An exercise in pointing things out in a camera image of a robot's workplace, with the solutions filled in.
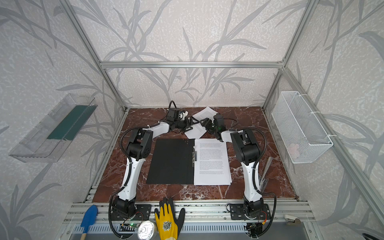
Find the red marble surface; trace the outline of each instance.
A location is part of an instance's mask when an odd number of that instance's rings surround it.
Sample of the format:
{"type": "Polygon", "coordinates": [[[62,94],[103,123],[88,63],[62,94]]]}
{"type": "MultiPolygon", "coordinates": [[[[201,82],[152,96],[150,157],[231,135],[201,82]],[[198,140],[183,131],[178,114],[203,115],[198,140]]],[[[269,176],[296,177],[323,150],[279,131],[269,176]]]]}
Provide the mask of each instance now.
{"type": "MultiPolygon", "coordinates": [[[[189,115],[193,115],[204,108],[185,108],[189,115]]],[[[262,109],[260,107],[235,107],[235,108],[212,108],[225,118],[238,119],[236,127],[254,126],[263,130],[267,136],[267,150],[259,164],[259,174],[262,174],[266,160],[273,157],[272,164],[266,174],[268,184],[265,192],[275,192],[277,197],[295,197],[295,193],[289,182],[288,176],[277,152],[276,145],[268,129],[262,109]]],[[[154,124],[162,119],[166,113],[164,108],[155,109],[130,109],[127,119],[123,125],[122,132],[133,126],[146,126],[154,124]]],[[[261,148],[264,146],[260,134],[255,132],[261,148]]],[[[205,199],[242,199],[244,195],[244,177],[240,162],[237,161],[231,143],[227,143],[229,166],[231,169],[232,184],[218,186],[195,186],[180,184],[146,184],[152,153],[157,138],[187,138],[184,134],[169,132],[153,139],[151,154],[146,158],[139,181],[137,183],[136,201],[158,201],[163,197],[173,197],[174,200],[205,200],[205,199]]],[[[213,138],[205,133],[202,138],[213,138]]],[[[101,182],[94,195],[93,202],[108,202],[110,195],[121,187],[122,179],[126,169],[126,158],[116,144],[108,165],[103,173],[101,182]]]]}

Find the robotic arm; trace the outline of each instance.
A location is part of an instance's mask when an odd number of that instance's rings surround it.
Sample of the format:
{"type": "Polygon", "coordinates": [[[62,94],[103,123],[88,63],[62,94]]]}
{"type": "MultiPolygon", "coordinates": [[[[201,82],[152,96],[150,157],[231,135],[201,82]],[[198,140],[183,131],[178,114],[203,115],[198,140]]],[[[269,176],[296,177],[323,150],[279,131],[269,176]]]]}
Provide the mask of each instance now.
{"type": "MultiPolygon", "coordinates": [[[[159,123],[151,127],[148,126],[149,128],[136,127],[128,129],[123,134],[122,138],[127,132],[132,131],[126,151],[122,148],[122,140],[120,142],[120,147],[127,156],[127,168],[122,187],[117,192],[117,197],[113,202],[112,197],[110,199],[110,207],[112,207],[115,214],[124,219],[130,219],[135,215],[137,212],[134,204],[137,181],[142,164],[151,151],[152,139],[175,128],[180,129],[182,132],[191,130],[193,125],[199,123],[199,121],[193,117],[187,118],[187,114],[188,112],[182,109],[169,109],[166,117],[159,123]]],[[[256,189],[259,188],[259,181],[258,174],[255,176],[255,173],[258,173],[259,159],[264,154],[265,147],[263,151],[260,150],[252,130],[261,131],[251,127],[239,131],[226,130],[224,119],[220,114],[214,116],[213,122],[206,118],[200,123],[218,140],[233,144],[236,158],[243,167],[245,214],[250,219],[255,218],[264,205],[263,197],[256,189]]]]}

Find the tin can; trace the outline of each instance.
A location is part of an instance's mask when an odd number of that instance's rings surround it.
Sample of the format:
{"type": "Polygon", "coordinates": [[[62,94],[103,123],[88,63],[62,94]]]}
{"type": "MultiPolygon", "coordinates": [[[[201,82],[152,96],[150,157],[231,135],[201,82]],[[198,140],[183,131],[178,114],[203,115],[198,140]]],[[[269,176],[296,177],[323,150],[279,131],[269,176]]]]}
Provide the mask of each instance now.
{"type": "Polygon", "coordinates": [[[137,229],[137,237],[140,240],[149,240],[156,237],[158,231],[156,224],[151,221],[144,221],[137,229]]]}

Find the white mesh basket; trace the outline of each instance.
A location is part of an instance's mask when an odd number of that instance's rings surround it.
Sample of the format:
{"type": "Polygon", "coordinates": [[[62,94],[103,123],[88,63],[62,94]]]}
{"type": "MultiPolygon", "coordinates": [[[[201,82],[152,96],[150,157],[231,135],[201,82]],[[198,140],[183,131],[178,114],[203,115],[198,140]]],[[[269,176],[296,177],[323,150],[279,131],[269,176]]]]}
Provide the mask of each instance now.
{"type": "Polygon", "coordinates": [[[297,91],[280,93],[272,117],[293,163],[313,162],[333,146],[329,135],[297,91]]]}

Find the wooden handle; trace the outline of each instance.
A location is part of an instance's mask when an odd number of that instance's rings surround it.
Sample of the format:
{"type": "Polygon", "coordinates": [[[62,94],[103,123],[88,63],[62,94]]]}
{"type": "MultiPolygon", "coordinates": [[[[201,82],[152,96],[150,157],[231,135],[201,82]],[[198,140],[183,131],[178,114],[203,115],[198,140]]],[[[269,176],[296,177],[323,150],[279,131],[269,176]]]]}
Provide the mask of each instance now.
{"type": "Polygon", "coordinates": [[[85,236],[86,236],[86,235],[87,235],[86,233],[83,233],[83,234],[81,235],[80,240],[85,240],[85,236]]]}

